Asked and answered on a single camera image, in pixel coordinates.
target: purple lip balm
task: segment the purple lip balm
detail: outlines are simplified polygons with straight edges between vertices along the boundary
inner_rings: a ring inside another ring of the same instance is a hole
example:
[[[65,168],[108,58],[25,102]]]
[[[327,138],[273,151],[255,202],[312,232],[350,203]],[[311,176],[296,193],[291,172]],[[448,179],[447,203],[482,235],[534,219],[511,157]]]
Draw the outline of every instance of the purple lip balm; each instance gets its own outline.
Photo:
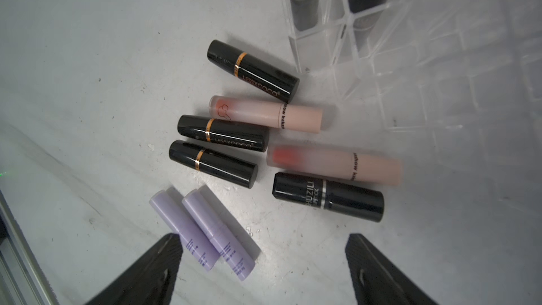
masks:
[[[211,270],[220,254],[206,235],[164,190],[148,201],[170,229],[179,234],[180,242],[207,271]]]
[[[195,189],[184,197],[183,205],[240,281],[245,280],[254,269],[254,260],[220,220],[207,200]]]

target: heart logo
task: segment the heart logo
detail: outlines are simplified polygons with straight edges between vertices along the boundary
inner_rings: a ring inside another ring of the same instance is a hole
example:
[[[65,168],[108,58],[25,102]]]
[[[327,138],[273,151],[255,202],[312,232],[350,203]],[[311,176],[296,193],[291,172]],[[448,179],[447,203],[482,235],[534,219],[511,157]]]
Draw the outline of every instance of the heart logo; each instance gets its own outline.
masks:
[[[222,105],[218,108],[218,115],[226,120],[231,120],[230,116],[227,114],[228,106]]]

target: silver lipstick band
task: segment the silver lipstick band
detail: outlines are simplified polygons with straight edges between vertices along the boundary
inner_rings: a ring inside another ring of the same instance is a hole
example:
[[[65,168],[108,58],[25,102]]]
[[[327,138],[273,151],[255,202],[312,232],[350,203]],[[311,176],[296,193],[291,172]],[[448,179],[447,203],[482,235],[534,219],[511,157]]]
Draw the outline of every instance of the silver lipstick band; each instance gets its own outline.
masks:
[[[327,180],[323,179],[322,196],[320,197],[320,208],[324,208],[324,205],[326,205],[326,185],[327,185]]]

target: pink lip gloss tube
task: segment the pink lip gloss tube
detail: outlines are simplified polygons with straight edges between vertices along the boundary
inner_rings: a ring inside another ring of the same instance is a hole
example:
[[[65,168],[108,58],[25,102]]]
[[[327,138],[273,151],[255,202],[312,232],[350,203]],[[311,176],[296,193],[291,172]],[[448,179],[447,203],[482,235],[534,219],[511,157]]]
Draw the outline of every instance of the pink lip gloss tube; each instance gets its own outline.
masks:
[[[252,99],[214,96],[209,112],[217,119],[310,133],[320,133],[322,125],[322,109]]]
[[[339,179],[397,186],[402,165],[397,159],[307,146],[269,145],[267,165]]]

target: clear acrylic organizer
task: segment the clear acrylic organizer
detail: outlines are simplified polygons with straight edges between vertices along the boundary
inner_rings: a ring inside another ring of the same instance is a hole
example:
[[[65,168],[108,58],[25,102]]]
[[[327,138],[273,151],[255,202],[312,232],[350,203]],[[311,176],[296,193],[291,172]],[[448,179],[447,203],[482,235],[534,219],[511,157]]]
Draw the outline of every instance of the clear acrylic organizer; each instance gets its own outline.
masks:
[[[318,141],[402,158],[405,191],[449,180],[539,216],[542,0],[321,0],[303,31],[283,3],[309,96],[338,110]]]

